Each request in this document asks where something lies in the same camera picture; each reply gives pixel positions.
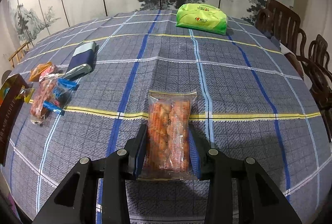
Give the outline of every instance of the green tissue pack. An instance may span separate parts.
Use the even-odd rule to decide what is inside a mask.
[[[211,5],[187,3],[176,14],[176,26],[225,35],[227,15]]]

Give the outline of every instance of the plaid tablecloth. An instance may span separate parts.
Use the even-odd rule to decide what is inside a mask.
[[[304,223],[322,205],[331,187],[330,147],[319,110],[291,64],[243,20],[230,17],[222,36],[177,28],[175,14],[140,11],[85,22],[40,41],[16,66],[13,74],[24,78],[42,62],[65,70],[79,44],[98,46],[94,70],[79,79],[63,116],[33,125],[24,104],[17,118],[2,172],[29,217],[81,157],[103,158],[135,137],[146,120],[149,89],[197,90],[191,120],[212,147],[232,158],[256,158]],[[203,223],[208,188],[195,180],[127,182],[132,223]],[[101,210],[98,194],[97,223]]]

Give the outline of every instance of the white cloth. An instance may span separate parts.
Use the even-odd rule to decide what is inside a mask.
[[[295,56],[295,54],[291,50],[289,50],[286,46],[284,46],[282,43],[280,43],[280,48],[281,48],[281,53],[283,53],[283,55],[291,53],[292,55]],[[300,66],[301,66],[301,69],[302,69],[302,72],[303,72],[303,81],[304,81],[306,87],[308,89],[310,89],[312,87],[312,82],[311,82],[310,78],[305,74],[301,62],[299,62],[299,63],[300,63]]]

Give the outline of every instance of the tablecloth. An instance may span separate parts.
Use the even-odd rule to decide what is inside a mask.
[[[31,104],[18,115],[2,172],[27,215],[36,216],[81,157],[103,158],[136,136],[147,119],[149,89],[197,90],[190,120],[198,133],[229,157],[254,157],[307,222],[332,178],[319,110],[271,42],[247,22],[228,19],[222,36],[177,28],[176,11],[120,13],[40,41],[12,74],[28,79],[31,69],[48,61],[66,70],[83,42],[95,41],[97,51],[92,73],[77,80],[64,115],[52,113],[42,126],[30,122]],[[236,181],[233,186],[236,223]],[[127,182],[126,187],[132,223],[204,222],[209,182]],[[101,210],[98,193],[97,223]]]

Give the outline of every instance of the gray tablecloth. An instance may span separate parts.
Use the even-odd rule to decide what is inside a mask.
[[[175,14],[140,11],[85,22],[40,41],[16,66],[13,74],[24,78],[49,60],[65,70],[80,43],[98,45],[94,70],[78,81],[63,116],[33,125],[31,105],[24,104],[17,118],[2,172],[29,217],[81,157],[105,157],[135,137],[146,120],[149,89],[197,90],[191,120],[212,147],[256,158],[304,223],[322,205],[331,187],[330,147],[319,110],[291,64],[243,20],[229,18],[222,36],[177,28]],[[127,182],[132,223],[203,223],[208,188],[195,180]],[[98,223],[100,203],[98,194]]]

